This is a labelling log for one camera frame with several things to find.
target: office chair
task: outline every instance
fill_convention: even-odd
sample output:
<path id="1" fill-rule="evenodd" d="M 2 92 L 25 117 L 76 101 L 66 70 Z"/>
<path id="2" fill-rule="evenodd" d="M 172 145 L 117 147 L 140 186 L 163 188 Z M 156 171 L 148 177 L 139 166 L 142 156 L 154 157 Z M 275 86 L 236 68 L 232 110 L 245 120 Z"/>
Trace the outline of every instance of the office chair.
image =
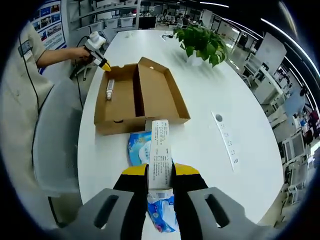
<path id="1" fill-rule="evenodd" d="M 187 25 L 184 25 L 184 22 L 182 21 L 182 18 L 178 18 L 177 19 L 177 24 L 176 24 L 176 27 L 179 28 L 179 29 L 186 29 L 188 26 Z"/>
<path id="2" fill-rule="evenodd" d="M 48 197 L 78 193 L 78 136 L 82 117 L 78 89 L 69 79 L 54 85 L 35 126 L 33 171 Z"/>

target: ceiling light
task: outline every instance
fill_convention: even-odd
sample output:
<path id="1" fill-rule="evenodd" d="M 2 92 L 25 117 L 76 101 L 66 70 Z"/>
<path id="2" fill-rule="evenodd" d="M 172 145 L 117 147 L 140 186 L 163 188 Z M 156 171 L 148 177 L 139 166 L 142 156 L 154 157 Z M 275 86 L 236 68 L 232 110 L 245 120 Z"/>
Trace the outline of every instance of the ceiling light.
<path id="1" fill-rule="evenodd" d="M 293 40 L 288 34 L 286 34 L 284 31 L 282 31 L 280 28 L 278 28 L 277 26 L 273 25 L 271 22 L 268 22 L 267 20 L 261 18 L 261 20 L 263 22 L 265 22 L 266 24 L 269 24 L 271 27 L 277 29 L 280 33 L 282 33 L 284 36 L 286 36 L 302 53 L 303 55 L 305 55 L 305 57 L 309 60 L 309 62 L 311 63 L 312 67 L 314 68 L 314 70 L 316 71 L 316 73 L 318 74 L 318 76 L 320 77 L 320 72 L 318 71 L 315 63 L 311 60 L 311 58 L 308 56 L 308 54 L 306 53 L 306 51 L 295 41 Z"/>
<path id="2" fill-rule="evenodd" d="M 246 26 L 241 25 L 240 23 L 237 23 L 237 22 L 232 21 L 232 20 L 227 19 L 227 18 L 222 18 L 222 19 L 223 19 L 223 20 L 226 20 L 226 21 L 229 21 L 229 22 L 232 22 L 232 23 L 234 23 L 234 24 L 238 24 L 239 26 L 241 26 L 241 27 L 243 27 L 243 28 L 245 28 L 245 29 L 248 29 L 249 31 L 253 32 L 254 34 L 257 34 L 260 38 L 262 38 L 262 39 L 264 38 L 263 36 L 259 35 L 259 34 L 256 33 L 255 31 L 252 31 L 250 28 L 247 28 Z"/>
<path id="3" fill-rule="evenodd" d="M 201 4 L 216 5 L 216 6 L 225 7 L 225 8 L 228 8 L 228 7 L 229 7 L 229 6 L 227 6 L 227 5 L 218 4 L 218 3 L 213 3 L 213 2 L 206 2 L 206 1 L 201 1 L 200 3 L 201 3 Z"/>
<path id="4" fill-rule="evenodd" d="M 298 69 L 295 67 L 295 65 L 293 65 L 293 63 L 292 63 L 286 56 L 284 56 L 284 58 L 292 65 L 292 67 L 294 68 L 294 70 L 295 70 L 295 71 L 299 74 L 299 76 L 301 77 L 302 81 L 304 82 L 304 85 L 305 85 L 306 88 L 308 89 L 308 92 L 309 92 L 309 94 L 311 95 L 312 100 L 313 100 L 313 102 L 314 102 L 314 104 L 315 104 L 316 113 L 318 114 L 318 116 L 320 116 L 320 112 L 319 112 L 319 109 L 318 109 L 318 107 L 317 107 L 317 102 L 316 102 L 316 100 L 315 100 L 312 92 L 310 91 L 310 88 L 309 88 L 308 84 L 306 83 L 306 80 L 302 77 L 301 73 L 298 71 Z"/>

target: shelf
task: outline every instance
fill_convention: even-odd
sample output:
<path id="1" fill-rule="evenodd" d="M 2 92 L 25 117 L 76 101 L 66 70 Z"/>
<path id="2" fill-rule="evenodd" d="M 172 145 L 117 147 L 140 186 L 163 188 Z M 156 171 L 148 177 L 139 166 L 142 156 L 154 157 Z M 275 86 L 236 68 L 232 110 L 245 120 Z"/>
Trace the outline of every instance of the shelf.
<path id="1" fill-rule="evenodd" d="M 97 15 L 97 14 L 103 14 L 106 12 L 111 12 L 111 11 L 117 11 L 117 10 L 123 10 L 123 9 L 136 9 L 137 8 L 137 4 L 134 5 L 111 5 L 111 6 L 102 6 L 97 8 L 94 11 L 88 12 L 86 14 L 82 14 L 80 16 L 74 17 L 71 22 L 75 22 L 78 21 L 80 19 L 83 19 L 85 17 L 89 17 L 91 15 Z"/>

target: desk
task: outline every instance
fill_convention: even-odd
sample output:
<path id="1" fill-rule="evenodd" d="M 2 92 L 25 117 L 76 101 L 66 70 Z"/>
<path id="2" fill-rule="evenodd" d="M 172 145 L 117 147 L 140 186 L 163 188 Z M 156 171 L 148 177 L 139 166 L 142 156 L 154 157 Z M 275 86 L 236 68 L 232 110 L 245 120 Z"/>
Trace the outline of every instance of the desk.
<path id="1" fill-rule="evenodd" d="M 217 187 L 240 203 L 257 223 L 270 208 L 284 181 L 280 153 L 269 121 L 258 101 L 237 73 L 223 62 L 191 67 L 174 38 L 165 31 L 119 32 L 106 50 L 112 66 L 149 58 L 168 67 L 179 87 L 191 120 L 170 126 L 172 158 L 199 170 L 209 187 Z M 78 179 L 85 204 L 104 188 L 112 189 L 129 167 L 129 134 L 96 133 L 94 113 L 103 71 L 98 68 L 84 104 L 78 141 Z M 233 172 L 223 138 L 212 112 L 220 114 L 238 144 L 240 169 Z M 143 239 L 180 239 L 180 234 L 159 233 L 148 213 Z"/>

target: open cardboard box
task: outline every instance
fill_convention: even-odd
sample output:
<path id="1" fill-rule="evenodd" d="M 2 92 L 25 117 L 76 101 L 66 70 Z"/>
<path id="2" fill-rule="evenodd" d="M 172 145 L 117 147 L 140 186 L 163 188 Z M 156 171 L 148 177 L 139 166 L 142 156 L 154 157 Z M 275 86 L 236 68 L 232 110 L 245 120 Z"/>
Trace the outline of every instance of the open cardboard box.
<path id="1" fill-rule="evenodd" d="M 114 79 L 112 100 L 106 101 L 109 79 Z M 146 119 L 167 119 L 183 124 L 190 119 L 170 70 L 148 58 L 124 67 L 113 66 L 102 77 L 96 99 L 94 124 L 102 135 L 145 130 Z"/>

